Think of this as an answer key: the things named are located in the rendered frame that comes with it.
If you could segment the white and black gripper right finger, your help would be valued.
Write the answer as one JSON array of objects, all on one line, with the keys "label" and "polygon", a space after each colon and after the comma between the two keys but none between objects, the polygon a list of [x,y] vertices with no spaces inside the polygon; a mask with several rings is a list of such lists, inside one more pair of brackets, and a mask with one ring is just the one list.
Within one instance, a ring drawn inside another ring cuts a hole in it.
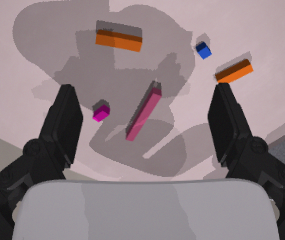
[{"label": "white and black gripper right finger", "polygon": [[285,240],[285,164],[268,152],[265,140],[252,135],[229,83],[215,86],[207,118],[218,163],[229,170],[225,178],[249,180],[264,188],[279,209],[278,233]]}]

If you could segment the orange rectangular bar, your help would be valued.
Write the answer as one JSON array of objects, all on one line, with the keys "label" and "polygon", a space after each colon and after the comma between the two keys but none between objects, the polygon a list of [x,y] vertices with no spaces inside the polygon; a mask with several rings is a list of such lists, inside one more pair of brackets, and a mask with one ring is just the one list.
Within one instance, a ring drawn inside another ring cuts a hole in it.
[{"label": "orange rectangular bar", "polygon": [[235,81],[249,73],[253,72],[253,68],[248,59],[218,73],[215,75],[218,83],[226,82],[230,83]]},{"label": "orange rectangular bar", "polygon": [[140,52],[142,37],[98,30],[95,44]]}]

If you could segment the small blue block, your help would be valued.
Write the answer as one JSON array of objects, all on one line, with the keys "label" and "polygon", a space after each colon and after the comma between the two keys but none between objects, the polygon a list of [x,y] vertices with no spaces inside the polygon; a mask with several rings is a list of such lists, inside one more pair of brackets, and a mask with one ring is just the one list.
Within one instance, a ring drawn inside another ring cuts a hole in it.
[{"label": "small blue block", "polygon": [[209,47],[206,45],[205,42],[202,42],[201,44],[196,46],[196,50],[203,60],[207,58],[208,56],[212,55]]}]

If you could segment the small magenta block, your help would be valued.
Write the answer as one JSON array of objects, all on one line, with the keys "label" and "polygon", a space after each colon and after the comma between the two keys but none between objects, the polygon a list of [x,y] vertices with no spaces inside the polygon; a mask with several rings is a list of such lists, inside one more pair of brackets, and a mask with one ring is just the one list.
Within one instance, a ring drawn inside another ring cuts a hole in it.
[{"label": "small magenta block", "polygon": [[104,118],[106,118],[110,113],[110,108],[105,105],[102,105],[99,109],[97,109],[93,114],[93,119],[100,122]]}]

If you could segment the pink rod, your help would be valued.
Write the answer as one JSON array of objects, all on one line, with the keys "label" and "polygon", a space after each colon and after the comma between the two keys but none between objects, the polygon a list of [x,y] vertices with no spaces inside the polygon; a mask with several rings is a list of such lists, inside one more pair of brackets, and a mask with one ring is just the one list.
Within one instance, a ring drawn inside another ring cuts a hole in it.
[{"label": "pink rod", "polygon": [[126,133],[126,140],[133,141],[135,139],[161,97],[162,91],[153,87],[128,132]]}]

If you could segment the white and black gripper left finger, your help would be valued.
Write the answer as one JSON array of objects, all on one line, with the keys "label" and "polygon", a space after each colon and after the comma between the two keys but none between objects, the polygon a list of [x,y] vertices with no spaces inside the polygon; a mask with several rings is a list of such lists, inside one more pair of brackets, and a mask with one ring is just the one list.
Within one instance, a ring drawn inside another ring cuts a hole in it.
[{"label": "white and black gripper left finger", "polygon": [[0,240],[12,240],[15,226],[12,213],[30,187],[50,180],[66,180],[63,171],[74,163],[82,123],[74,86],[61,85],[39,137],[29,140],[23,155],[0,172]]}]

